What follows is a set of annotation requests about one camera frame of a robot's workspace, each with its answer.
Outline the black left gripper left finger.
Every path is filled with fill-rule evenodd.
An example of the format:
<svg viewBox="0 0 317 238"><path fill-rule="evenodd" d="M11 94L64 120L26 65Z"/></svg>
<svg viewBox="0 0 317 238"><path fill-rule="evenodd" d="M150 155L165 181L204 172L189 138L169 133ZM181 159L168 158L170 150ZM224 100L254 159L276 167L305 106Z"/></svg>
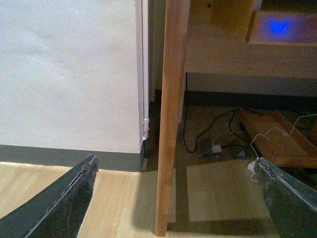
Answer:
<svg viewBox="0 0 317 238"><path fill-rule="evenodd" d="M75 238L90 205L98 159L89 155L0 220L2 238Z"/></svg>

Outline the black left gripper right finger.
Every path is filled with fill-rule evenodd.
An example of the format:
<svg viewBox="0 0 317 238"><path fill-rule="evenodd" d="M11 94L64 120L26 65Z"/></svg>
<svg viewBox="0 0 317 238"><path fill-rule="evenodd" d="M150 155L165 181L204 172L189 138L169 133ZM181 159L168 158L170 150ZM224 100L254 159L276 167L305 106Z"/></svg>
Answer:
<svg viewBox="0 0 317 238"><path fill-rule="evenodd" d="M265 158L257 158L255 175L281 238L317 236L317 191Z"/></svg>

